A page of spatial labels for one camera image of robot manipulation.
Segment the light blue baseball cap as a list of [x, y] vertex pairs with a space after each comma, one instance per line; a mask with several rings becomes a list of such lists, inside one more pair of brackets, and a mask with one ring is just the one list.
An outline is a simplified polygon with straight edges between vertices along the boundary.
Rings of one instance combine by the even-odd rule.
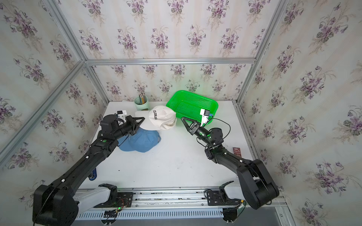
[[133, 136], [127, 135], [118, 139], [118, 147], [124, 152], [137, 151], [145, 153], [155, 147], [161, 141], [157, 131], [138, 129]]

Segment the beige baseball cap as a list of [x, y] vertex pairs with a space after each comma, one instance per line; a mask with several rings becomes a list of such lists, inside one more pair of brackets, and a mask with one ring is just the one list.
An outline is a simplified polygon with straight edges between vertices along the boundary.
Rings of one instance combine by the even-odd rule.
[[136, 117], [144, 117], [140, 127], [147, 131], [166, 131], [176, 125], [176, 112], [164, 105], [158, 105], [149, 111], [137, 111]]

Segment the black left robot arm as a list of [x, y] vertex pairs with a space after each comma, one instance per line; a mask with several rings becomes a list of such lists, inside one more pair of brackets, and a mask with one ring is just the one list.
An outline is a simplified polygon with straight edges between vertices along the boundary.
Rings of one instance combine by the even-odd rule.
[[118, 140], [137, 133], [145, 119], [107, 115], [101, 122], [101, 130], [84, 156], [66, 173], [50, 183], [40, 185], [34, 192], [33, 223], [43, 226], [70, 226], [80, 212], [74, 195], [93, 170], [107, 159], [118, 146]]

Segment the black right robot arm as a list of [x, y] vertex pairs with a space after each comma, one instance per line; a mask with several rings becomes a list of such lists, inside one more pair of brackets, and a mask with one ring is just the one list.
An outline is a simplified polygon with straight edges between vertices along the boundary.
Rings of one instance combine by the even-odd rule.
[[222, 129], [207, 130], [200, 122], [187, 117], [182, 117], [181, 121], [191, 135], [197, 136], [206, 144], [205, 154], [209, 160], [228, 168], [238, 176], [242, 194], [250, 207], [257, 210], [264, 205], [270, 205], [272, 200], [280, 195], [261, 160], [248, 160], [227, 151], [222, 145]]

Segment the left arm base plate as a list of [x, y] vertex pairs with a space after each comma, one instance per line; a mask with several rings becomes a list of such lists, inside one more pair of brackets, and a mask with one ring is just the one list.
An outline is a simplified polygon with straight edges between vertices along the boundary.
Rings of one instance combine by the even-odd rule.
[[109, 199], [106, 202], [98, 204], [94, 206], [94, 208], [131, 207], [132, 200], [132, 192], [118, 192], [117, 194], [111, 193]]

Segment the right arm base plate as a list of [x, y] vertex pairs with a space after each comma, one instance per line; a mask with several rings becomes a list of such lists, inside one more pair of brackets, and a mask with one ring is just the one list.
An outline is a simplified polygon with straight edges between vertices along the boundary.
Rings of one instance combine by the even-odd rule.
[[204, 196], [208, 206], [237, 206], [243, 203], [243, 200], [228, 198], [225, 194], [221, 194], [219, 190], [206, 189]]

